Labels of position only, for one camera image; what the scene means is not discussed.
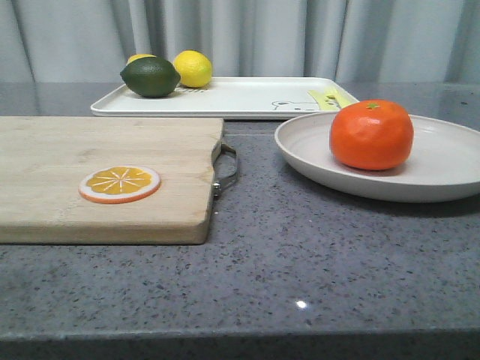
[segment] cartoon drawing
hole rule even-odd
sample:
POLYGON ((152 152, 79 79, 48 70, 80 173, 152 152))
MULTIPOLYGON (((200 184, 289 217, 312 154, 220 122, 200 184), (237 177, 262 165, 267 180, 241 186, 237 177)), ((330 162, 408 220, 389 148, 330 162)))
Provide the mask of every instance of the cartoon drawing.
POLYGON ((274 101, 271 103, 278 111, 319 111, 317 103, 295 103, 293 101, 274 101))

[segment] cutting board handle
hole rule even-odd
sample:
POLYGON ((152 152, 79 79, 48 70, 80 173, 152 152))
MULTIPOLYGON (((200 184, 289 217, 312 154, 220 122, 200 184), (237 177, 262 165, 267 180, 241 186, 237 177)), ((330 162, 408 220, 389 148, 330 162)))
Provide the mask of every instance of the cutting board handle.
POLYGON ((219 142, 218 145, 220 146, 220 151, 214 151, 214 154, 218 153, 217 157, 214 159, 214 166, 215 162, 222 155, 227 155, 233 158, 233 160, 235 161, 235 165, 232 172, 230 172, 228 175, 215 179, 212 185, 214 199, 220 197, 222 191, 235 184, 239 176, 239 157, 237 156, 237 151, 232 146, 227 145, 225 142, 219 142))

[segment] granite countertop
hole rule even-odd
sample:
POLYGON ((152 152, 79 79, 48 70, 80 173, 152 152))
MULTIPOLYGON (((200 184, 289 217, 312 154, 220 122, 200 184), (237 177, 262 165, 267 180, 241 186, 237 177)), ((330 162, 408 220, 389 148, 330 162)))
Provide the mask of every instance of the granite countertop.
MULTIPOLYGON (((480 130, 477 85, 341 85, 480 130)), ((0 115, 91 116, 115 87, 2 83, 0 115)), ((480 359, 480 195, 328 189, 279 124, 226 123, 240 177, 203 245, 0 245, 0 359, 480 359)))

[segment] rectangular tray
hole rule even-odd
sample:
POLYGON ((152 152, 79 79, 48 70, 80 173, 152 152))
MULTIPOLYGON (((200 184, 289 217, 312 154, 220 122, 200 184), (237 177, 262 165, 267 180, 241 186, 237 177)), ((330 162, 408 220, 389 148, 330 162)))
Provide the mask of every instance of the rectangular tray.
POLYGON ((357 102, 330 79, 317 77, 214 77, 205 88, 178 86, 168 97, 144 98, 122 85, 91 105, 97 116, 221 117, 224 119, 291 119, 318 113, 308 94, 337 91, 357 102))

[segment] tray rim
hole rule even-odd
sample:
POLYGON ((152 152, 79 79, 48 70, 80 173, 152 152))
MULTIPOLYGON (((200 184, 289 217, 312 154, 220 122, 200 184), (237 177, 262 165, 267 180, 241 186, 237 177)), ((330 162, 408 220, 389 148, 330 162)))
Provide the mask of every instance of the tray rim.
MULTIPOLYGON (((349 100, 352 102, 359 101, 356 97, 350 94, 345 88, 338 85, 335 81, 322 77, 315 76, 214 76, 212 80, 217 80, 219 82, 225 83, 246 83, 246 82, 255 82, 255 83, 295 83, 298 81, 301 82, 327 82, 330 86, 340 89, 349 100)), ((221 117, 223 119, 251 119, 251 120, 287 120, 297 116, 309 115, 312 113, 325 113, 325 110, 318 110, 315 112, 311 111, 158 111, 158 110, 131 110, 131 111, 118 111, 118 110, 108 110, 101 109, 100 105, 111 101, 118 96, 122 96, 122 92, 127 90, 125 84, 121 84, 117 88, 114 88, 109 93, 105 94, 100 99, 96 100, 91 106, 90 110, 95 116, 151 116, 151 117, 199 117, 199 118, 211 118, 211 117, 221 117)))

